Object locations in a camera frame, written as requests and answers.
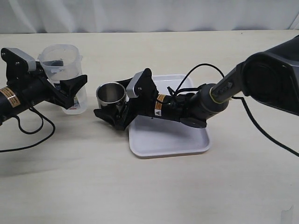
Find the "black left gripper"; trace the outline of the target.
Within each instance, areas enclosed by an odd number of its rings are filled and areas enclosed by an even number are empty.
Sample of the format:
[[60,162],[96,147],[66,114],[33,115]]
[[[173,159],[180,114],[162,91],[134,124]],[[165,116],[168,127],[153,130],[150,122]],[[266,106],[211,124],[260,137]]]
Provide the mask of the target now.
[[[45,61],[45,67],[63,67],[63,60]],[[56,89],[41,70],[29,72],[21,80],[7,81],[4,87],[5,110],[27,110],[43,101],[69,109],[75,105],[75,97],[80,106],[87,102],[85,84],[87,75],[61,80]]]

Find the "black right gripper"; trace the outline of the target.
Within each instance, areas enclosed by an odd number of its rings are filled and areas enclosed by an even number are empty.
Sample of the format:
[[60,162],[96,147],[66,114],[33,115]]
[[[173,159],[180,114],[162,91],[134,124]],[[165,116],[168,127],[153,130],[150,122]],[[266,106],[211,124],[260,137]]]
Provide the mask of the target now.
[[[116,81],[126,88],[132,78]],[[119,112],[117,109],[94,109],[94,115],[107,122],[116,130],[124,131],[138,116],[165,119],[180,122],[182,118],[182,97],[175,95],[175,91],[168,89],[170,95],[157,94],[154,99],[145,97],[131,98]]]

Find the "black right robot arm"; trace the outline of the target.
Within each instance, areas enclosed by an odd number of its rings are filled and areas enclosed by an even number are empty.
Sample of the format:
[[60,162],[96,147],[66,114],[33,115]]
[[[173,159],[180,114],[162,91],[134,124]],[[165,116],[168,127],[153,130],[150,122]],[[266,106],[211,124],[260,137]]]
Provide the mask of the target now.
[[236,65],[216,84],[169,89],[160,94],[146,68],[132,78],[111,83],[123,90],[116,100],[98,98],[96,117],[124,130],[137,117],[146,116],[205,128],[209,118],[224,111],[231,98],[242,92],[254,100],[291,113],[299,113],[299,39],[294,37]]

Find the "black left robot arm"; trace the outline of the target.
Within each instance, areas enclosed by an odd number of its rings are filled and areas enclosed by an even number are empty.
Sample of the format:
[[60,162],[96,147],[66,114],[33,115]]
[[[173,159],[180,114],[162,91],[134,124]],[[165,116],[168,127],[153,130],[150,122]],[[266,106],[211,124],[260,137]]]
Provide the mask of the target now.
[[87,75],[61,80],[58,90],[52,85],[39,62],[35,71],[25,71],[24,64],[6,67],[7,85],[0,89],[0,122],[3,123],[43,101],[69,109],[75,95],[87,83]]

